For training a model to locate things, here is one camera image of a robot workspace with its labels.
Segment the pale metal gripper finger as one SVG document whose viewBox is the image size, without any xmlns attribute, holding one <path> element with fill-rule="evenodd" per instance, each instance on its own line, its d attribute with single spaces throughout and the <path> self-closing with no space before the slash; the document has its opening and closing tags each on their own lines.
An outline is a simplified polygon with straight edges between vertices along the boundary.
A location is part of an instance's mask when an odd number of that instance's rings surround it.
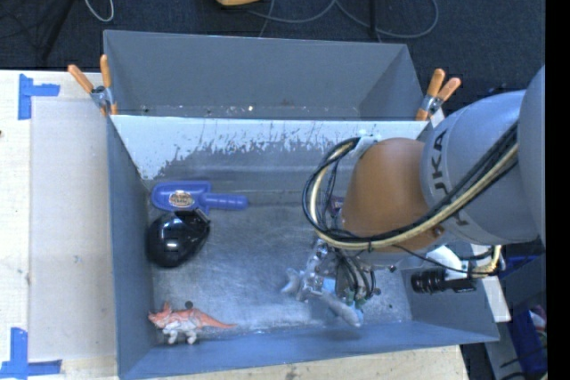
<svg viewBox="0 0 570 380">
<path fill-rule="evenodd" d="M 324 292 L 324 302 L 331 311 L 333 311 L 348 325 L 352 327 L 360 327 L 362 325 L 362 317 L 358 311 L 354 307 L 344 303 L 332 293 L 328 291 Z"/>
<path fill-rule="evenodd" d="M 282 294 L 293 296 L 307 295 L 304 271 L 297 271 L 293 268 L 288 268 L 286 270 L 286 276 L 288 281 L 286 285 L 281 289 Z"/>
</svg>

